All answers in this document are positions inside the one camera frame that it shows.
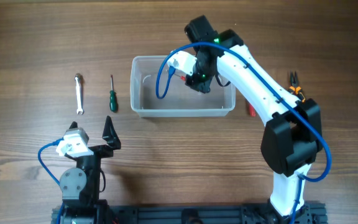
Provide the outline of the orange black needle-nose pliers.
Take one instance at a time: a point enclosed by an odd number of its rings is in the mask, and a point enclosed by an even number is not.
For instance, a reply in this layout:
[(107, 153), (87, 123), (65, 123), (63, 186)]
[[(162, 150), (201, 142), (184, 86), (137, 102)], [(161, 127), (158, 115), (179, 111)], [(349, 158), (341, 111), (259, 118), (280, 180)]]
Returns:
[(290, 87), (288, 92), (298, 97), (304, 103), (306, 101), (302, 88), (300, 87), (298, 75), (296, 72), (290, 72)]

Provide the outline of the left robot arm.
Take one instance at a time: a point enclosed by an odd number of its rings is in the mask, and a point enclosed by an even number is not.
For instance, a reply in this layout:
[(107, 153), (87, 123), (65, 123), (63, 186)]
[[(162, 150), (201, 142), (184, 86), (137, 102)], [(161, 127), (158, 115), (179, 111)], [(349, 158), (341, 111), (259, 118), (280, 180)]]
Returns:
[(102, 139), (106, 144), (88, 146), (87, 133), (74, 121), (58, 143), (58, 154), (75, 161), (76, 166), (60, 177), (62, 205), (53, 210), (52, 223), (119, 223), (107, 201), (99, 197), (105, 190), (100, 185), (106, 184), (101, 160), (112, 157), (114, 151), (121, 148), (110, 116), (106, 117)]

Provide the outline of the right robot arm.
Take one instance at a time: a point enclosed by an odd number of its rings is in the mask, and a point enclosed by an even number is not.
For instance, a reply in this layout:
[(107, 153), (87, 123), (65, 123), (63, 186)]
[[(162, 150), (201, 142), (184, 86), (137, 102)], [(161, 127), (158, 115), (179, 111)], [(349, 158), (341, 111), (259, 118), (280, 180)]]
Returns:
[(296, 73), (290, 75), (290, 90), (281, 87), (233, 30), (218, 33), (205, 16), (199, 16), (184, 31), (196, 52), (185, 54), (176, 65), (186, 75), (186, 86), (208, 93), (211, 81), (222, 76), (242, 93), (264, 124), (260, 149), (273, 170), (273, 192), (259, 218), (267, 223), (295, 223), (308, 217), (303, 191), (312, 180), (307, 173), (323, 149), (319, 106), (304, 97)]

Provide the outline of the red handled cutting pliers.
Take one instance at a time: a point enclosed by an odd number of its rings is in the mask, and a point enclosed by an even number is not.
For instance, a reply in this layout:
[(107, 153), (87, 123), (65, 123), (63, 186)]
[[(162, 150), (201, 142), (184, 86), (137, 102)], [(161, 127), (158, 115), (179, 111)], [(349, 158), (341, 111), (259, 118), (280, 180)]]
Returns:
[(249, 106), (249, 114), (252, 116), (252, 117), (256, 117), (256, 112), (255, 112), (255, 109), (254, 107), (248, 103), (248, 106)]

